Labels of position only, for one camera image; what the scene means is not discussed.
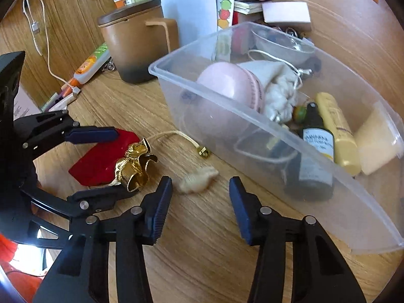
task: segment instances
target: transparent plastic bin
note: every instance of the transparent plastic bin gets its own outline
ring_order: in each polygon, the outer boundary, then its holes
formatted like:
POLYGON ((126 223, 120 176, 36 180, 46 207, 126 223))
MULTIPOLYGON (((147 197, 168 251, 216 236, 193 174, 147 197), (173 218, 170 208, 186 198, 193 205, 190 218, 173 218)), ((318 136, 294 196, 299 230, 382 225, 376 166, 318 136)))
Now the transparent plastic bin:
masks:
MULTIPOLYGON (((214 62, 249 61, 248 51, 258 48, 257 33, 269 38, 286 35, 245 22, 203 37, 150 65, 149 72, 159 79, 174 124, 302 214, 315 216, 327 231, 348 244, 353 253, 381 253, 404 247, 402 159, 396 157, 371 175, 361 173, 353 179, 315 148, 264 115, 195 82, 214 62), (223 120, 221 124, 215 120, 223 113, 231 114, 232 124, 240 128, 239 132, 220 131, 218 127, 223 127, 223 120), (251 154, 262 153, 263 142, 274 137, 279 142, 271 153, 278 158, 301 154, 333 175, 331 198, 323 201, 296 199, 287 190, 294 180, 288 179, 290 175, 285 172, 288 162, 264 162, 239 152, 241 148, 250 149, 251 154)), ((285 59, 282 49, 262 44, 259 48, 285 59)), ((353 132, 370 115, 373 104, 381 102, 404 137, 401 117, 372 86, 324 51, 315 48, 313 56, 305 66, 307 68, 309 63, 315 73, 304 80, 301 92, 312 98, 317 92, 332 94, 353 132)))

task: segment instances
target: mug lid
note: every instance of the mug lid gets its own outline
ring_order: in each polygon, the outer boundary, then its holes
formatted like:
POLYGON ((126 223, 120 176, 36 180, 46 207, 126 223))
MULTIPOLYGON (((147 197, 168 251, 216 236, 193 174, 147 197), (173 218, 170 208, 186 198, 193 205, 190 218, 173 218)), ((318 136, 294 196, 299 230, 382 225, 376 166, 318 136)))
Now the mug lid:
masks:
POLYGON ((142 0, 124 7, 115 9, 108 14, 98 17, 98 26, 113 22, 115 20, 136 14, 137 12, 144 11, 153 7, 161 5, 161 0, 142 0))

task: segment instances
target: dark glass bottle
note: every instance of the dark glass bottle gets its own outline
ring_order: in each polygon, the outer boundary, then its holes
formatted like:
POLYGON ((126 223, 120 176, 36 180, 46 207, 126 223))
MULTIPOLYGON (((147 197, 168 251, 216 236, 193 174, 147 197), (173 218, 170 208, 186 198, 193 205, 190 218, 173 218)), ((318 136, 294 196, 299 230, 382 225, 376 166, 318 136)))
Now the dark glass bottle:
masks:
MULTIPOLYGON (((316 103, 309 103, 302 128, 296 131, 308 144, 334 161, 334 136, 324 127, 316 103)), ((293 198, 322 201, 333 195, 333 175, 324 170, 309 154, 298 154, 286 171, 285 192, 293 198)))

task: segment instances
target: mug handle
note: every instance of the mug handle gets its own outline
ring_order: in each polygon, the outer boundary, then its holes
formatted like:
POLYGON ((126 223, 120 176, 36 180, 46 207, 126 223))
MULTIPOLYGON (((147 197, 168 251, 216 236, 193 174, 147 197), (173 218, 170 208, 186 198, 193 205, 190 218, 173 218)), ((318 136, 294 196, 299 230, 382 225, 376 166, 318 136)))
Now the mug handle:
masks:
POLYGON ((178 27, 175 19, 152 18, 145 21, 146 26, 163 26, 166 31, 168 52, 179 48, 178 27))

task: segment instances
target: gold ruffled fabric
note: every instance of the gold ruffled fabric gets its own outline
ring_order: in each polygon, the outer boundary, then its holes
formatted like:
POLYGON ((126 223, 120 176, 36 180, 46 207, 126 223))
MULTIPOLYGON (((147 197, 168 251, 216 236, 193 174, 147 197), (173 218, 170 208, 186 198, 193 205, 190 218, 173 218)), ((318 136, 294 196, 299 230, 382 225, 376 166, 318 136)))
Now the gold ruffled fabric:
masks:
POLYGON ((125 156, 116 162, 115 180, 111 185, 122 183, 128 192, 144 186, 149 180, 146 171, 150 161, 157 163, 158 158, 151 154, 150 144, 145 138, 140 142, 130 144, 125 156))

